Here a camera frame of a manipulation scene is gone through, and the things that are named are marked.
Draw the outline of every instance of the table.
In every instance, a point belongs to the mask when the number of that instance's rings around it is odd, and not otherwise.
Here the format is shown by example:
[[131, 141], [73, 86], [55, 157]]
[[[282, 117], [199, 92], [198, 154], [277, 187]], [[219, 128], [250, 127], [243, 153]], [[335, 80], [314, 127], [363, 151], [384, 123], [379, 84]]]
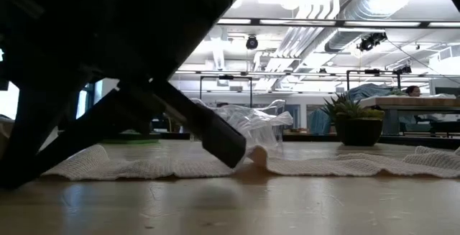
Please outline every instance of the table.
[[[178, 155], [187, 141], [110, 145], [112, 158]], [[402, 158], [413, 147], [284, 143], [289, 158], [366, 152]], [[210, 157], [193, 152], [191, 157]], [[460, 182], [431, 177], [282, 177], [248, 166], [232, 178], [68, 182], [42, 179], [0, 192], [0, 234], [457, 234]]]
[[365, 98], [359, 103], [363, 107], [377, 107], [385, 111], [384, 135], [399, 135], [399, 116], [421, 114], [460, 113], [460, 100], [455, 98], [413, 98], [404, 96]]

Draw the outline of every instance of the spotlight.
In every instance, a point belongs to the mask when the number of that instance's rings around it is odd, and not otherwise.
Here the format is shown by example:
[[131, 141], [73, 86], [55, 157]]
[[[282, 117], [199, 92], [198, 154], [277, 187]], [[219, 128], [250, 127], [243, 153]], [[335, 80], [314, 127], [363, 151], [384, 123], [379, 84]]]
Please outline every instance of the spotlight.
[[361, 44], [358, 45], [358, 49], [361, 52], [370, 51], [372, 48], [380, 45], [381, 41], [385, 41], [387, 39], [387, 34], [385, 33], [372, 33], [364, 38], [361, 38]]
[[396, 74], [410, 74], [412, 73], [412, 68], [410, 67], [410, 65], [404, 65], [402, 67], [399, 67], [399, 68], [395, 68], [393, 69], [393, 72], [396, 73]]
[[257, 38], [254, 35], [249, 36], [246, 42], [246, 48], [248, 50], [254, 50], [258, 46], [259, 46], [259, 42], [257, 41]]

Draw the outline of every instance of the plastic wrap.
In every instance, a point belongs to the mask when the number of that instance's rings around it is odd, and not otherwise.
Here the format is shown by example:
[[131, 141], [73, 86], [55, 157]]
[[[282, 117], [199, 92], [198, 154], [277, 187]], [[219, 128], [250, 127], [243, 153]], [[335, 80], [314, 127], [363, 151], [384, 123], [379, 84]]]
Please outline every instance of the plastic wrap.
[[191, 100], [216, 112], [223, 120], [246, 137], [247, 150], [260, 145], [271, 152], [279, 152], [282, 149], [279, 143], [282, 137], [282, 126], [293, 124], [293, 117], [289, 112], [277, 114], [279, 109], [284, 107], [284, 101], [273, 101], [263, 109], [250, 109], [235, 105], [212, 108], [197, 98], [192, 98]]

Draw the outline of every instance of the person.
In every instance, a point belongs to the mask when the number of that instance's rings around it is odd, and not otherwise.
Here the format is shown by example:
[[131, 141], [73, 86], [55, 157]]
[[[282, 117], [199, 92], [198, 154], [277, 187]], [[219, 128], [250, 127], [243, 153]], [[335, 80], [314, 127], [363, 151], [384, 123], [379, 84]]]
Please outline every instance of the person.
[[405, 92], [410, 96], [410, 97], [419, 97], [420, 96], [420, 88], [417, 86], [409, 86]]

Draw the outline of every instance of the fluorescent light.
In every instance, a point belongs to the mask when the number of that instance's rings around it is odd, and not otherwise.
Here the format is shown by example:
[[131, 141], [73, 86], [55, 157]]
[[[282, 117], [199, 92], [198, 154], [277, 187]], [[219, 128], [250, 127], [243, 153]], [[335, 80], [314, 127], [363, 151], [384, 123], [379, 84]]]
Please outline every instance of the fluorescent light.
[[294, 76], [312, 76], [312, 77], [319, 77], [319, 76], [330, 76], [330, 73], [291, 73]]
[[260, 24], [285, 26], [334, 26], [336, 22], [328, 20], [261, 19]]
[[385, 29], [370, 29], [370, 28], [339, 28], [339, 32], [369, 32], [369, 33], [385, 33]]
[[251, 19], [220, 19], [218, 24], [251, 24]]
[[431, 22], [428, 27], [460, 27], [460, 22]]
[[233, 72], [233, 71], [202, 71], [201, 74], [217, 74], [217, 75], [236, 75], [241, 74], [242, 72]]
[[[184, 90], [180, 91], [182, 93], [200, 93], [200, 90], [194, 91], [194, 90]], [[219, 91], [219, 90], [201, 90], [201, 93], [250, 93], [250, 91]]]
[[297, 91], [272, 91], [270, 93], [276, 93], [276, 94], [296, 94]]
[[385, 21], [362, 21], [362, 22], [345, 22], [348, 27], [418, 27], [420, 22], [385, 22]]
[[249, 72], [248, 75], [286, 75], [286, 73], [276, 72]]

